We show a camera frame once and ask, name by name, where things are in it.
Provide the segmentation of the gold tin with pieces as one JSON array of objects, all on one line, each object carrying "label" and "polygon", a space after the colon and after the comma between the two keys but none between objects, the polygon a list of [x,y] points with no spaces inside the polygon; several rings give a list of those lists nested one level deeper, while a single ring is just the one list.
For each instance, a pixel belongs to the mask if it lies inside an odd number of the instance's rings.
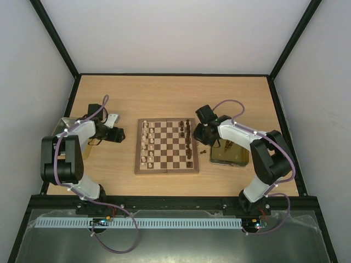
[{"label": "gold tin with pieces", "polygon": [[219,139],[211,147],[210,163],[232,167],[245,167],[250,157],[249,150],[229,141]]}]

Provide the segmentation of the wooden chess board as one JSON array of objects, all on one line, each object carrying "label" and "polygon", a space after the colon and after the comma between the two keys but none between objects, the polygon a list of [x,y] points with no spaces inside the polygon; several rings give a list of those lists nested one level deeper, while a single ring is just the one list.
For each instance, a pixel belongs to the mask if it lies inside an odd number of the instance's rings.
[{"label": "wooden chess board", "polygon": [[139,119],[134,173],[197,174],[195,127],[195,119],[190,117]]}]

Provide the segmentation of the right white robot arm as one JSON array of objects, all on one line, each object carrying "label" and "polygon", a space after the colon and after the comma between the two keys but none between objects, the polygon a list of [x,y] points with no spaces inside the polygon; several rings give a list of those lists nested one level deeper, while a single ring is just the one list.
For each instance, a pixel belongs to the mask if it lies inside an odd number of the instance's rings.
[{"label": "right white robot arm", "polygon": [[218,117],[209,105],[199,108],[195,113],[200,123],[194,130],[194,139],[209,146],[223,139],[251,153],[256,175],[239,193],[239,208],[244,214],[250,215],[256,211],[259,201],[268,197],[279,183],[294,179],[295,162],[279,131],[259,131],[238,123],[232,117]]}]

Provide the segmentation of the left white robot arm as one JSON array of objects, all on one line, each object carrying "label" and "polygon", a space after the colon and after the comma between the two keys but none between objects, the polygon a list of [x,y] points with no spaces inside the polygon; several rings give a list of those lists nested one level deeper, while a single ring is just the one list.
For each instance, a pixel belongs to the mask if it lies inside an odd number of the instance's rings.
[{"label": "left white robot arm", "polygon": [[105,104],[90,104],[83,117],[72,119],[41,142],[41,178],[44,182],[63,186],[82,200],[101,201],[106,198],[102,185],[85,174],[83,154],[94,139],[121,143],[124,130],[115,126],[117,113],[108,113]]}]

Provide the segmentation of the black frame post left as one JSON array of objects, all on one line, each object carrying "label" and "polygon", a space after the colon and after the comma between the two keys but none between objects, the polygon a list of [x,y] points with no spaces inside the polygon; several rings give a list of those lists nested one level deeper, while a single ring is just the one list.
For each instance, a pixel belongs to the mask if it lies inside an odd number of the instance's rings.
[{"label": "black frame post left", "polygon": [[34,8],[35,12],[37,13],[40,21],[42,22],[43,26],[45,27],[47,33],[49,34],[51,40],[53,41],[55,47],[57,48],[59,54],[61,55],[65,65],[67,66],[68,70],[72,74],[74,79],[79,77],[78,70],[74,65],[66,47],[64,46],[54,24],[52,23],[44,5],[40,0],[30,0],[32,7]]}]

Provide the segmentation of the black frame post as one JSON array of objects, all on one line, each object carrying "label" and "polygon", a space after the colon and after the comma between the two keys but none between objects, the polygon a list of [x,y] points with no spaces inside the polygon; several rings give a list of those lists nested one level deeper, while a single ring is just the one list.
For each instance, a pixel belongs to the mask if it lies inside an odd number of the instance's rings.
[{"label": "black frame post", "polygon": [[308,26],[309,22],[311,21],[312,17],[314,16],[315,12],[317,11],[321,2],[322,2],[322,0],[311,0],[309,2],[306,10],[304,11],[302,17],[300,18],[296,28],[294,29],[294,31],[292,33],[291,37],[289,38],[282,53],[280,54],[271,73],[269,74],[269,81],[270,82],[273,82],[274,79],[278,76],[283,65],[287,61],[288,57],[290,56],[291,52],[293,51],[294,47],[296,46],[297,42],[299,41],[301,35],[303,34],[304,30]]},{"label": "black frame post", "polygon": [[68,70],[72,74],[74,79],[79,77],[78,70],[74,65],[66,47],[64,46],[54,24],[52,23],[44,5],[40,0],[30,0],[32,7],[34,8],[35,12],[37,13],[40,21],[42,22],[43,26],[45,27],[47,33],[49,34],[51,40],[53,41],[55,47],[57,48],[59,54],[61,55],[65,65],[67,66]]}]

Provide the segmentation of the black frame post right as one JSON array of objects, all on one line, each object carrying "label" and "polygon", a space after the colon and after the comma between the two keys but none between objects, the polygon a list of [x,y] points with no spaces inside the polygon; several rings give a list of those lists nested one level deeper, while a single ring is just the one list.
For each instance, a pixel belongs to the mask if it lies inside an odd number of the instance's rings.
[{"label": "black frame post right", "polygon": [[302,17],[300,18],[296,28],[294,29],[294,31],[292,33],[291,37],[289,38],[282,53],[280,54],[271,73],[269,74],[269,81],[270,82],[273,82],[274,79],[278,76],[283,65],[287,61],[288,57],[290,56],[291,52],[293,51],[294,47],[296,46],[297,42],[299,41],[301,35],[303,34],[304,30],[308,26],[309,22],[311,21],[312,17],[314,16],[315,12],[317,11],[321,2],[322,2],[322,0],[311,0],[309,2],[306,10],[304,11]]}]

